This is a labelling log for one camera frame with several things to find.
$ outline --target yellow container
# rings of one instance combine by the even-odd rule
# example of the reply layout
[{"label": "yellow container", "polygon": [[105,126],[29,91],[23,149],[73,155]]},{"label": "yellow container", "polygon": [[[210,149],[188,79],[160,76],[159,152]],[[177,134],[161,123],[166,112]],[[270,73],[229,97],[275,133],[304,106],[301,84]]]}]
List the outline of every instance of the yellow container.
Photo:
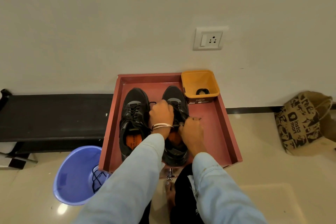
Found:
[{"label": "yellow container", "polygon": [[[181,74],[184,94],[189,104],[210,103],[219,95],[215,75],[210,70],[185,71]],[[208,89],[210,94],[197,95],[199,89]]]}]

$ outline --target bare foot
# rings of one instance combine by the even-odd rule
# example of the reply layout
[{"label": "bare foot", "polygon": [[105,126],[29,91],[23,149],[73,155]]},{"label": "bare foot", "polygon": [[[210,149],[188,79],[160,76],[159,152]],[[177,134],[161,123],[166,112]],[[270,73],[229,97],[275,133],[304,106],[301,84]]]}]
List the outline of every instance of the bare foot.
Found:
[{"label": "bare foot", "polygon": [[168,214],[170,214],[171,209],[175,206],[175,183],[166,181],[165,188],[166,188]]}]

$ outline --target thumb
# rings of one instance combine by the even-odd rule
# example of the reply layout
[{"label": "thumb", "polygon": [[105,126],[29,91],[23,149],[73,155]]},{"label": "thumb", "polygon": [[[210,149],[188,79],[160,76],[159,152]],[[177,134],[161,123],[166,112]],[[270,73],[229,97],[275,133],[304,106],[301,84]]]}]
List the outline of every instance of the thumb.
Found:
[{"label": "thumb", "polygon": [[178,133],[181,135],[182,134],[182,131],[183,131],[183,126],[182,125],[180,125],[179,127],[178,127]]}]

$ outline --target brown paper bag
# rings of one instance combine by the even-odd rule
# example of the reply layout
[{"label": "brown paper bag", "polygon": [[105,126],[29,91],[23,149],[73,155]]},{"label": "brown paper bag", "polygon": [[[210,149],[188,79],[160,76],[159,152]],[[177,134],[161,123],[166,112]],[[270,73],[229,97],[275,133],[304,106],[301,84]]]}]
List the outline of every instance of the brown paper bag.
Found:
[{"label": "brown paper bag", "polygon": [[336,148],[336,121],[330,116],[332,97],[304,91],[275,114],[282,145],[288,154],[313,156]]}]

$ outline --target light blue sleeve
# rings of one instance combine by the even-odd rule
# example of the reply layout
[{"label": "light blue sleeve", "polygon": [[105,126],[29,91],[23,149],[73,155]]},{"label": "light blue sleeve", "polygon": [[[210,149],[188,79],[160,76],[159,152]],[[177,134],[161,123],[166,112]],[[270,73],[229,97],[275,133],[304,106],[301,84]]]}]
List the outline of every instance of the light blue sleeve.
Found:
[{"label": "light blue sleeve", "polygon": [[161,134],[149,135],[86,203],[74,224],[138,224],[159,181]]},{"label": "light blue sleeve", "polygon": [[205,223],[267,223],[263,214],[211,155],[197,154],[192,172],[197,209]]}]

